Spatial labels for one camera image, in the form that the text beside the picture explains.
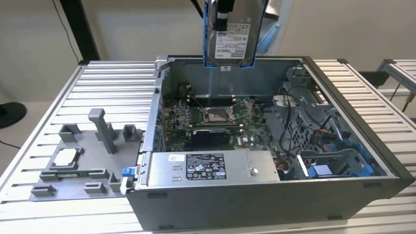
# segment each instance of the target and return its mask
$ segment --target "motherboard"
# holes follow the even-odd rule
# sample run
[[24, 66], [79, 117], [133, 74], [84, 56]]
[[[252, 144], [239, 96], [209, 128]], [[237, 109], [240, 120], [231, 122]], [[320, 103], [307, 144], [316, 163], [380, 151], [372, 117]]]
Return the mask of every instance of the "motherboard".
[[223, 100], [191, 98], [165, 102], [167, 151], [251, 149], [277, 151], [265, 124], [261, 105], [253, 97]]

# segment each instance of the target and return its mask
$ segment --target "metal case side panel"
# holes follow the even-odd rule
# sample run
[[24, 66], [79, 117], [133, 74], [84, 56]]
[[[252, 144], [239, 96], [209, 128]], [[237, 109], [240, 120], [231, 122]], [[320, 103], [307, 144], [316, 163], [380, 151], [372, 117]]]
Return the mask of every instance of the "metal case side panel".
[[309, 57], [304, 57], [304, 61], [312, 71], [312, 75], [321, 83], [324, 90], [331, 95], [337, 106], [340, 107], [341, 111], [351, 120], [353, 126], [357, 128], [361, 136], [364, 137], [364, 140], [371, 145], [373, 151], [376, 152], [377, 156], [385, 163], [391, 172], [400, 177], [400, 183], [397, 183], [396, 187], [392, 188], [389, 192], [389, 196], [392, 197], [415, 182], [415, 178], [409, 173], [409, 171], [403, 166], [401, 162], [399, 161], [391, 150], [388, 149], [385, 143], [380, 140], [379, 136], [371, 129], [369, 125], [365, 123], [363, 117], [359, 115], [357, 111], [355, 110], [355, 108], [347, 101], [345, 97], [343, 96], [340, 91], [329, 81], [327, 75], [320, 70], [313, 60]]
[[176, 90], [177, 84], [189, 83], [199, 97], [220, 98], [229, 95], [272, 95], [281, 86], [288, 68], [296, 66], [299, 57], [263, 59], [257, 57], [251, 69], [231, 67], [231, 71], [204, 68], [201, 56], [169, 56], [171, 70], [165, 78], [163, 93]]
[[260, 226], [348, 219], [396, 183], [379, 179], [139, 190], [127, 198], [148, 231]]

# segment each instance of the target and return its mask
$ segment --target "metal rail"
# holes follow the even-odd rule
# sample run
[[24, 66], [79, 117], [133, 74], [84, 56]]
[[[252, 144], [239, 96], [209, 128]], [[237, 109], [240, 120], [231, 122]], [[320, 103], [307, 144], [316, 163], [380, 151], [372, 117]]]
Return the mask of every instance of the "metal rail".
[[[349, 64], [316, 63], [401, 163], [416, 176], [416, 126], [371, 86]], [[20, 150], [0, 183], [0, 231], [24, 233], [129, 233], [141, 226], [125, 198], [29, 202], [60, 138], [63, 123], [95, 129], [89, 109], [103, 107], [105, 120], [120, 129], [133, 123], [145, 129], [155, 85], [153, 62], [91, 62], [77, 68], [40, 124]], [[416, 184], [392, 199], [369, 203], [349, 220], [203, 231], [207, 234], [416, 232]], [[184, 232], [197, 234], [201, 231]]]
[[416, 93], [415, 59], [385, 59], [377, 71], [387, 72], [412, 93]]

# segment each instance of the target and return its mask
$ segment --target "metal frame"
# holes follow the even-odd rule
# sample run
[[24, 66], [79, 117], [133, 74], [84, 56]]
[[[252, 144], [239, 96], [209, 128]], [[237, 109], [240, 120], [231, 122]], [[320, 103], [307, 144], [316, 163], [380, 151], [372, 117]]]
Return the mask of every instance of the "metal frame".
[[84, 60], [101, 60], [81, 0], [60, 0]]
[[412, 75], [415, 72], [416, 60], [383, 60], [377, 71], [387, 72], [391, 77], [411, 91], [416, 93], [416, 77]]
[[[201, 56], [169, 56], [169, 59], [173, 61], [179, 61], [180, 59], [193, 59], [203, 63]], [[368, 151], [375, 156], [375, 159], [380, 164], [380, 167], [388, 173], [388, 176], [279, 182], [263, 181], [261, 184], [243, 184], [228, 181], [225, 186], [220, 184], [209, 184], [207, 182], [151, 186], [147, 182], [151, 180], [152, 176], [157, 176], [157, 172], [155, 175], [151, 175], [151, 173], [153, 173], [151, 171], [153, 160], [152, 156], [147, 154], [144, 161], [139, 163], [140, 171], [136, 171], [140, 183], [137, 183], [135, 190], [131, 190], [127, 193], [127, 198], [145, 230], [163, 231], [167, 229], [171, 230], [183, 228], [228, 227], [228, 225], [260, 225], [260, 223], [261, 225], [271, 225], [277, 223], [277, 220], [279, 223], [287, 223], [289, 222], [287, 219], [293, 218], [299, 218], [301, 221], [317, 221], [327, 218], [331, 219], [332, 216], [328, 216], [328, 214], [332, 214], [339, 218], [348, 218], [357, 212], [359, 209], [361, 209], [361, 207], [365, 206], [369, 201], [381, 198], [391, 198], [415, 181], [413, 176], [377, 137], [368, 123], [356, 112], [351, 103], [347, 101], [345, 97], [332, 84], [315, 61], [309, 57], [283, 56], [257, 57], [257, 61], [261, 60], [295, 60], [301, 62], [319, 84], [319, 87], [321, 88], [321, 93], [328, 97], [328, 100], [336, 106], [352, 128], [352, 131], [360, 139], [364, 139], [361, 144], [365, 145]], [[153, 113], [151, 113], [151, 115], [155, 116], [156, 113], [156, 109], [153, 109]], [[148, 128], [147, 137], [149, 139], [145, 139], [145, 143], [148, 143], [148, 145], [153, 145], [153, 136], [151, 131], [155, 129], [155, 126], [149, 125]], [[369, 187], [377, 187], [377, 192], [367, 193], [364, 190]], [[284, 199], [283, 196], [287, 195], [281, 195], [279, 193], [281, 190], [284, 190], [288, 194], [297, 192], [308, 195], [297, 196], [296, 199], [292, 199], [291, 197], [285, 198], [287, 203], [293, 204], [292, 210], [287, 210], [287, 206], [280, 206], [280, 210], [284, 211], [283, 214], [272, 215], [273, 212], [271, 211], [271, 208], [276, 206], [275, 202]], [[211, 197], [212, 191], [219, 193], [217, 197]], [[321, 193], [332, 194], [333, 197], [337, 197], [340, 194], [343, 196], [355, 197], [356, 194], [360, 194], [360, 199], [355, 197], [352, 203], [349, 203], [352, 201], [351, 199], [345, 199], [344, 207], [337, 207], [337, 210], [324, 208], [315, 210], [317, 204], [320, 204], [320, 206], [331, 204], [329, 201], [325, 203], [325, 200], [319, 199]], [[153, 199], [155, 194], [163, 195], [160, 199]], [[256, 206], [261, 210], [261, 214], [252, 216], [252, 211], [255, 209], [241, 207], [239, 210], [247, 215], [245, 217], [237, 218], [237, 214], [233, 210], [235, 204], [231, 203], [229, 206], [220, 206], [225, 214], [228, 214], [229, 223], [224, 223], [217, 218], [207, 218], [201, 220], [197, 219], [196, 216], [188, 215], [192, 214], [192, 212], [199, 214], [201, 210], [205, 210], [205, 215], [208, 217], [215, 217], [213, 214], [220, 209], [217, 204], [221, 204], [221, 201], [231, 201], [233, 199], [231, 195], [233, 194], [239, 194], [239, 197], [235, 197], [237, 200], [249, 200], [249, 197], [261, 196], [263, 200], [256, 201]], [[311, 197], [316, 197], [316, 199], [313, 199], [316, 204], [315, 207], [308, 209], [308, 200]], [[209, 200], [211, 203], [199, 203], [203, 200]], [[303, 215], [295, 215], [292, 211], [300, 209], [300, 207], [304, 209]]]

